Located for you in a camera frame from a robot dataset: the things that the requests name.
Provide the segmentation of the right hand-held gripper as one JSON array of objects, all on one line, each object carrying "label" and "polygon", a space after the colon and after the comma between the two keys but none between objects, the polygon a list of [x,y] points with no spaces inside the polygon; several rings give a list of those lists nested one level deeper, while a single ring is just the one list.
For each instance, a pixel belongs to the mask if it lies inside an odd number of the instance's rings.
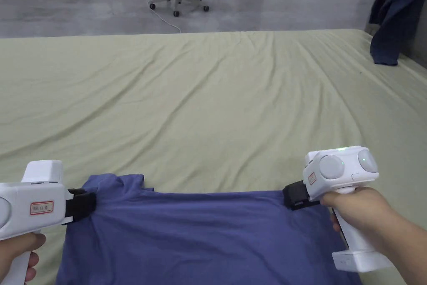
[{"label": "right hand-held gripper", "polygon": [[[284,204],[299,210],[319,204],[327,192],[352,193],[379,176],[376,161],[367,147],[349,146],[311,151],[306,157],[301,181],[283,189]],[[361,232],[334,210],[348,249],[332,254],[336,269],[348,272],[371,272],[392,267],[390,260],[377,252]]]}]

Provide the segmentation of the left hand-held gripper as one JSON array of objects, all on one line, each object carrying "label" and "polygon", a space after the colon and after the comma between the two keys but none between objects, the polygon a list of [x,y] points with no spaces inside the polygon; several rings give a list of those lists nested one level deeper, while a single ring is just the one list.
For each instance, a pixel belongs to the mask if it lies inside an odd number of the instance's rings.
[{"label": "left hand-held gripper", "polygon": [[[63,183],[60,160],[27,164],[20,182],[0,185],[0,240],[6,240],[56,225],[68,225],[90,216],[96,209],[96,194],[83,188],[69,189]],[[12,262],[3,285],[23,285],[30,253]]]}]

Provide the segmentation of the person's left hand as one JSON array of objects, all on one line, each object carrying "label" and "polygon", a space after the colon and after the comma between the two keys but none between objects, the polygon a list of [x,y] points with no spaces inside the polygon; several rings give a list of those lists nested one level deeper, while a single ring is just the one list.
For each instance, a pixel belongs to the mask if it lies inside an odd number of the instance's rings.
[{"label": "person's left hand", "polygon": [[35,251],[45,242],[46,236],[44,234],[33,232],[0,241],[0,281],[3,281],[10,271],[14,259],[25,252],[29,252],[30,257],[23,284],[32,281],[36,276],[35,266],[39,262],[39,256]]}]

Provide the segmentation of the person's right hand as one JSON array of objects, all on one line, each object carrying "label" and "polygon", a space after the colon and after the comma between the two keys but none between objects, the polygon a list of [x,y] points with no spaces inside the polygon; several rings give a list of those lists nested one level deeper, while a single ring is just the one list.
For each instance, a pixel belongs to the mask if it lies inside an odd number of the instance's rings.
[{"label": "person's right hand", "polygon": [[328,192],[321,204],[340,213],[345,222],[359,230],[369,243],[392,261],[407,257],[405,218],[375,189],[358,188],[350,194]]}]

